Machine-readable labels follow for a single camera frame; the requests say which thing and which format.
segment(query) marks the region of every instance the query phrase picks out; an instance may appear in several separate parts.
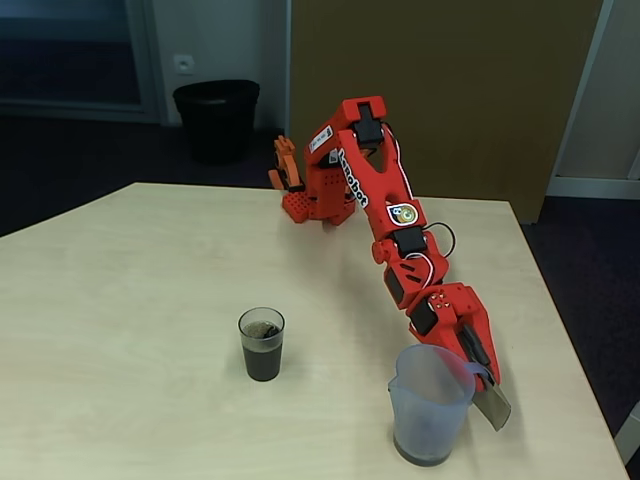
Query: brown door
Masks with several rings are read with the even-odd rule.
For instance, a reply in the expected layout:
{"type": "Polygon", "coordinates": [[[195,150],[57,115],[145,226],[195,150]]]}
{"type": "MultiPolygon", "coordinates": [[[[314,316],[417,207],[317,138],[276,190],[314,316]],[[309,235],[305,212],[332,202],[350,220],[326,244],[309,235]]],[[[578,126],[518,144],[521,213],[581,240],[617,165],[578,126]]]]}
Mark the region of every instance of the brown door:
{"type": "Polygon", "coordinates": [[[292,138],[383,95],[417,194],[535,221],[601,3],[293,0],[292,138]]]}

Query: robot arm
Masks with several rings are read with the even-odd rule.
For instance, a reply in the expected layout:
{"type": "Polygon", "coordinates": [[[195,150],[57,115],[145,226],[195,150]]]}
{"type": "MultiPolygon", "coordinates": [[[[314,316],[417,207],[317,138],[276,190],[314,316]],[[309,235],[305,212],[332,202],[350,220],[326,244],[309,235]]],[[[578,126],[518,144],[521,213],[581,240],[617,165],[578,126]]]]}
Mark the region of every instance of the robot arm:
{"type": "Polygon", "coordinates": [[[288,190],[282,206],[297,223],[312,219],[339,225],[360,205],[373,232],[373,258],[386,264],[384,282],[398,308],[406,310],[409,330],[422,343],[487,367],[490,377],[478,378],[476,390],[489,395],[488,406],[483,408],[482,398],[477,405],[499,429],[508,412],[496,406],[496,399],[498,404],[506,399],[498,387],[500,368],[487,312],[471,287],[442,284],[449,262],[427,231],[429,223],[413,197],[385,115],[382,97],[343,101],[304,149],[306,184],[298,175],[293,144],[280,137],[277,168],[269,172],[272,184],[288,190]],[[376,149],[383,158],[381,171],[368,160],[376,149]]]}

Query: sticker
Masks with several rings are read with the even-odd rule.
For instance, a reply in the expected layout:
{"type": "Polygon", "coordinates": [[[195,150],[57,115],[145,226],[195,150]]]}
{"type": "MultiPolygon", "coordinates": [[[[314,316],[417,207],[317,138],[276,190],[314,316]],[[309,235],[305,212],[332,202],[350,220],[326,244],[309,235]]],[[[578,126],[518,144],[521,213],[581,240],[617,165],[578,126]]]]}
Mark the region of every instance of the sticker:
{"type": "Polygon", "coordinates": [[[418,210],[409,203],[399,203],[387,207],[389,218],[399,227],[407,227],[418,221],[418,210]]]}
{"type": "Polygon", "coordinates": [[[334,163],[338,163],[338,149],[334,148],[329,152],[329,165],[333,165],[334,163]]]}
{"type": "Polygon", "coordinates": [[[333,130],[331,130],[331,125],[327,125],[327,128],[325,128],[318,135],[316,135],[313,140],[311,140],[311,143],[309,144],[309,150],[311,151],[311,153],[320,148],[322,144],[329,140],[332,136],[333,130]]]}
{"type": "Polygon", "coordinates": [[[360,188],[360,182],[353,175],[353,172],[351,171],[351,165],[349,165],[347,157],[344,154],[344,148],[341,148],[338,151],[338,158],[340,159],[340,166],[342,166],[344,176],[347,179],[347,185],[349,185],[349,188],[353,192],[353,195],[356,197],[356,200],[358,200],[360,206],[362,208],[365,208],[367,205],[369,205],[369,197],[367,197],[367,195],[362,191],[362,188],[360,188]]]}

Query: black trash bin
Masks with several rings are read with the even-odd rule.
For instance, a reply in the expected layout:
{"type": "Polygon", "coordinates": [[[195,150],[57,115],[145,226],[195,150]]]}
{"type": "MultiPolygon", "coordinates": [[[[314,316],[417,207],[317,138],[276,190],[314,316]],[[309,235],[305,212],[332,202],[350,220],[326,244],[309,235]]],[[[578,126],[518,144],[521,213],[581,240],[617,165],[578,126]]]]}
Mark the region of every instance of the black trash bin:
{"type": "Polygon", "coordinates": [[[173,92],[194,160],[234,162],[251,134],[260,86],[250,80],[195,83],[173,92]]]}

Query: plastic pitcher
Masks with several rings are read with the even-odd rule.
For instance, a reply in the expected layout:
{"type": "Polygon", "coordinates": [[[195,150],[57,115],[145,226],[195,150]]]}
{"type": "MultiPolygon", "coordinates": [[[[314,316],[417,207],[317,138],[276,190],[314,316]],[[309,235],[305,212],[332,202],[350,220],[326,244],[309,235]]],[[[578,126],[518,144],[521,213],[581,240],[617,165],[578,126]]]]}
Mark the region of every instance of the plastic pitcher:
{"type": "Polygon", "coordinates": [[[449,457],[475,393],[475,374],[487,371],[435,345],[413,345],[400,353],[389,382],[400,455],[421,466],[449,457]]]}

